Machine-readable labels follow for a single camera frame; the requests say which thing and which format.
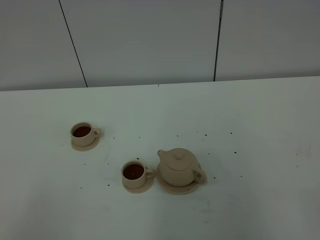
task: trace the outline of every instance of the cup handle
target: cup handle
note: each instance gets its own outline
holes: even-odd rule
[[[207,175],[202,169],[197,168],[197,169],[194,169],[193,171],[196,173],[194,181],[196,181],[198,184],[205,184],[207,182]]]
[[[94,128],[93,131],[95,133],[95,135],[94,135],[95,138],[99,138],[102,134],[101,128]]]
[[[155,177],[155,170],[150,169],[150,168],[146,168],[145,169],[145,173],[146,173],[146,178],[147,179],[151,179]]]

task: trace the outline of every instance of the white wall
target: white wall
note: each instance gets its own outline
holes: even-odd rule
[[[225,0],[216,81],[320,75],[319,0]]]
[[[220,0],[61,0],[88,86],[212,81]]]
[[[58,0],[3,0],[0,91],[85,87]]]

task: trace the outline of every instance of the teapot spout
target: teapot spout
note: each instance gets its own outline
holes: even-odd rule
[[[158,156],[160,157],[160,160],[161,160],[161,157],[164,155],[165,151],[163,150],[159,150],[156,154],[158,154]]]

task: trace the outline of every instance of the tea set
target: tea set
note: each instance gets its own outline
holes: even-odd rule
[[[88,151],[98,145],[102,130],[93,128],[88,122],[80,122],[71,130],[71,146],[77,151]],[[183,195],[193,192],[200,184],[207,182],[196,156],[184,148],[169,151],[159,150],[160,162],[150,169],[140,161],[128,161],[121,169],[122,185],[129,193],[146,192],[153,185],[154,178],[168,193]]]

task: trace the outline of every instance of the teapot lid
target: teapot lid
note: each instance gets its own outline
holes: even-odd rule
[[[166,152],[165,162],[173,170],[182,171],[187,169],[196,156],[187,149],[174,148]]]

